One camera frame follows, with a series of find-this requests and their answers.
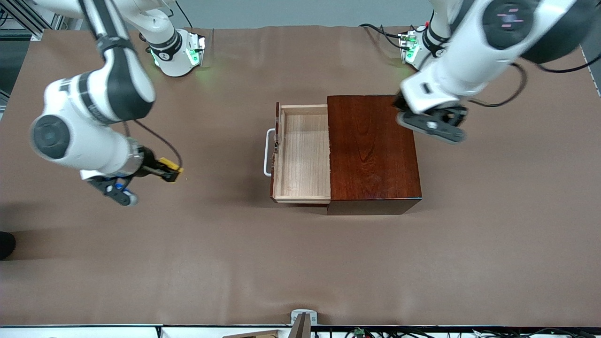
wooden box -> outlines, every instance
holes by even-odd
[[[413,132],[395,122],[393,100],[329,96],[327,105],[278,103],[271,198],[322,204],[328,215],[397,215],[419,202]]]

handle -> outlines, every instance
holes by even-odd
[[[267,177],[271,177],[271,173],[267,172],[267,152],[269,151],[269,134],[275,132],[275,128],[271,128],[267,130],[265,133],[265,157],[263,159],[263,174]]]

brown tabletop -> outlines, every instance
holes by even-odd
[[[525,92],[470,106],[464,143],[416,135],[424,199],[408,214],[333,217],[269,198],[274,104],[394,94],[411,74],[398,51],[362,28],[209,40],[206,68],[167,78],[135,39],[157,90],[144,121],[186,171],[175,185],[134,180],[132,208],[30,149],[45,86],[102,65],[87,32],[31,43],[0,122],[0,226],[17,237],[0,262],[0,323],[280,323],[309,308],[324,324],[599,326],[601,106],[586,70],[522,62]],[[581,62],[578,50],[550,66]],[[518,80],[508,70],[478,97],[503,100]]]

white bracket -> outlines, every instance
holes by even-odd
[[[294,321],[296,320],[296,317],[299,316],[299,315],[302,315],[303,312],[307,312],[307,315],[309,316],[309,318],[311,318],[311,326],[318,325],[318,323],[317,323],[317,311],[307,310],[307,309],[292,310],[292,312],[290,313],[290,325],[294,325]]]

robotic arm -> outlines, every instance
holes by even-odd
[[[404,60],[419,72],[401,83],[397,123],[448,143],[463,141],[458,125],[468,110],[462,100],[519,57],[545,63],[569,54],[592,27],[597,2],[453,0],[444,6],[432,0],[430,25],[401,36]]]
[[[105,65],[55,81],[44,92],[44,111],[32,124],[32,147],[43,158],[79,169],[82,179],[124,206],[137,198],[126,185],[156,174],[174,182],[181,168],[109,125],[145,117],[154,88],[112,0],[79,0]],[[125,184],[117,182],[125,179]]]
[[[77,0],[35,0],[56,13],[83,18]],[[183,29],[175,29],[169,17],[158,8],[175,0],[115,0],[123,19],[142,34],[150,46],[154,63],[168,76],[183,76],[202,63],[204,37]]]

